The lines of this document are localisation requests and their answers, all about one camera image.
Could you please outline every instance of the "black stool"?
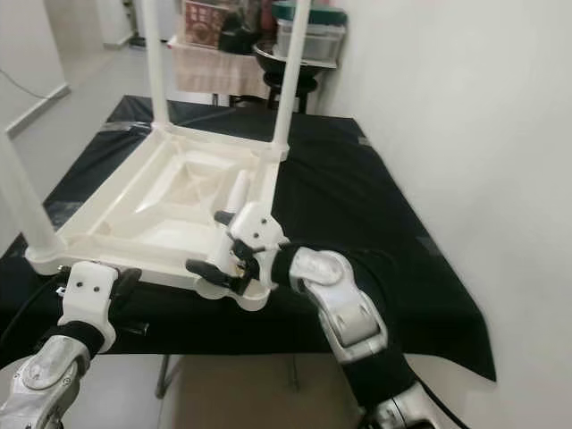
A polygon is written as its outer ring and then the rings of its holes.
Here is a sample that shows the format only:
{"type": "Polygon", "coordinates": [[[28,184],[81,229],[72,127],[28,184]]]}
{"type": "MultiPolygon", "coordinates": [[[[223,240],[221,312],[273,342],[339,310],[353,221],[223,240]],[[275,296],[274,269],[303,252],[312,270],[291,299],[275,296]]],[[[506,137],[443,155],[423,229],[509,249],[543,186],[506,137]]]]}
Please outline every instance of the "black stool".
{"type": "MultiPolygon", "coordinates": [[[[270,87],[270,95],[268,96],[267,107],[274,109],[278,103],[276,98],[282,92],[283,74],[266,72],[264,76],[265,84],[270,87]]],[[[301,114],[306,113],[307,95],[318,88],[318,82],[314,78],[308,76],[300,76],[298,79],[298,86],[296,87],[296,97],[299,98],[298,112],[301,114]]]]}

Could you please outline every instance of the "table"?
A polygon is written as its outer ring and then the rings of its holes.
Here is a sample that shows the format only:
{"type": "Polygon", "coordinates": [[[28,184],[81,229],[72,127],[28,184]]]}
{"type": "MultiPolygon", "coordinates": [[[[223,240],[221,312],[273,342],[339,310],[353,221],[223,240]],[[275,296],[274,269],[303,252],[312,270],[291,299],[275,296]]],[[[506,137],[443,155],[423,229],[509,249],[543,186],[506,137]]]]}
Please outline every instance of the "table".
{"type": "Polygon", "coordinates": [[[264,71],[253,55],[229,54],[216,49],[186,45],[173,36],[172,49],[177,89],[187,92],[268,98],[264,71]]]}
{"type": "MultiPolygon", "coordinates": [[[[170,102],[181,126],[270,141],[274,111],[170,102]]],[[[46,200],[53,222],[62,224],[150,131],[150,100],[124,97],[105,130],[89,143],[46,200]]],[[[355,121],[294,114],[290,154],[281,164],[273,216],[292,240],[380,248],[393,255],[399,278],[382,259],[368,258],[370,272],[393,294],[402,348],[441,356],[495,380],[483,316],[402,196],[383,161],[367,145],[355,121]]],[[[45,279],[22,257],[17,239],[0,259],[0,326],[45,279]]],[[[356,268],[359,282],[371,281],[356,268]]],[[[55,324],[61,300],[42,297],[0,352],[0,366],[29,354],[55,324]]],[[[111,353],[254,354],[328,352],[315,309],[286,287],[262,310],[249,313],[231,299],[206,300],[187,290],[140,283],[116,327],[149,324],[146,336],[118,330],[111,353]]]]}

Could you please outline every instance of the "black bowl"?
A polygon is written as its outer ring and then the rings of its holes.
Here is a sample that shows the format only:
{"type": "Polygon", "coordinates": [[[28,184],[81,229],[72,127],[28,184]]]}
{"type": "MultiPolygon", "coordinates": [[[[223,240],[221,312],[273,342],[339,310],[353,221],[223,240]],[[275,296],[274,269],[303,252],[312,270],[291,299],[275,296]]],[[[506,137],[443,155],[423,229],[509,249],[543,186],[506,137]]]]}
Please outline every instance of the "black bowl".
{"type": "MultiPolygon", "coordinates": [[[[273,55],[274,43],[273,40],[259,40],[252,46],[252,49],[262,70],[271,74],[284,74],[286,62],[273,55]]],[[[317,65],[302,64],[300,67],[300,76],[313,78],[322,70],[326,70],[326,68],[317,65]]]]}

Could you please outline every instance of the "plastic container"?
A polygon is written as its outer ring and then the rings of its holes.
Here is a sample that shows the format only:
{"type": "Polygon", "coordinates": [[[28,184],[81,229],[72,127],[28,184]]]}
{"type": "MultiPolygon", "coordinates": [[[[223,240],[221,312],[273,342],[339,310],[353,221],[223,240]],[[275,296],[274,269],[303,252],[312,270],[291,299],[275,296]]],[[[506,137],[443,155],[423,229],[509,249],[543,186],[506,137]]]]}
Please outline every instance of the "plastic container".
{"type": "MultiPolygon", "coordinates": [[[[308,24],[302,58],[323,63],[335,63],[345,34],[346,29],[342,26],[308,24]]],[[[291,35],[292,21],[278,20],[278,37],[275,50],[277,55],[288,56],[291,35]]]]}
{"type": "MultiPolygon", "coordinates": [[[[272,3],[272,16],[277,20],[294,21],[296,13],[295,1],[274,1],[272,3]]],[[[339,7],[332,7],[328,4],[312,2],[308,24],[320,25],[346,25],[348,15],[339,7]]]]}

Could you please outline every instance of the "cable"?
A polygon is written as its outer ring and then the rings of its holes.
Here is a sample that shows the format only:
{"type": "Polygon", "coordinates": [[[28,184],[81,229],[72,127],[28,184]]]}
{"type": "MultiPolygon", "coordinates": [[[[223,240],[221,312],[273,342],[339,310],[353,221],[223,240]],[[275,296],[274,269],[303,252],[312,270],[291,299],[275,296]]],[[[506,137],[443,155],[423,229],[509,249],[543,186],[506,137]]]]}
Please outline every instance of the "cable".
{"type": "Polygon", "coordinates": [[[427,386],[427,384],[425,384],[425,382],[419,378],[419,375],[415,374],[415,377],[417,381],[423,386],[423,389],[429,398],[433,400],[437,407],[439,407],[441,411],[445,413],[445,415],[447,415],[447,417],[450,418],[455,425],[461,429],[470,429],[460,418],[455,416],[455,414],[439,399],[439,397],[429,388],[429,386],[427,386]]]}
{"type": "Polygon", "coordinates": [[[403,416],[403,413],[401,413],[400,407],[397,405],[397,402],[395,402],[394,398],[391,398],[391,402],[393,402],[393,405],[395,406],[395,408],[397,409],[397,412],[400,413],[400,417],[401,420],[403,420],[403,422],[405,423],[405,417],[403,416]]]}
{"type": "Polygon", "coordinates": [[[4,329],[2,336],[0,336],[0,349],[4,348],[6,339],[10,336],[16,324],[20,321],[22,315],[36,301],[36,299],[38,299],[42,295],[42,293],[44,293],[50,286],[54,286],[54,284],[57,284],[57,282],[61,280],[61,277],[62,276],[60,274],[57,274],[54,277],[52,277],[50,280],[48,280],[47,282],[42,284],[39,288],[37,288],[32,294],[32,296],[29,297],[28,300],[21,305],[20,309],[18,310],[18,312],[16,312],[16,314],[14,315],[8,326],[6,326],[6,329],[4,329]]]}
{"type": "Polygon", "coordinates": [[[7,78],[8,81],[10,83],[12,83],[16,88],[19,88],[20,90],[24,91],[25,93],[27,93],[27,94],[35,97],[35,98],[39,98],[40,100],[59,100],[59,99],[67,96],[67,94],[63,94],[61,96],[52,96],[52,97],[40,96],[40,95],[36,94],[35,92],[30,91],[29,89],[27,89],[26,87],[24,87],[20,83],[18,83],[18,81],[16,81],[12,76],[10,76],[7,71],[0,69],[0,74],[3,74],[4,77],[7,78]]]}

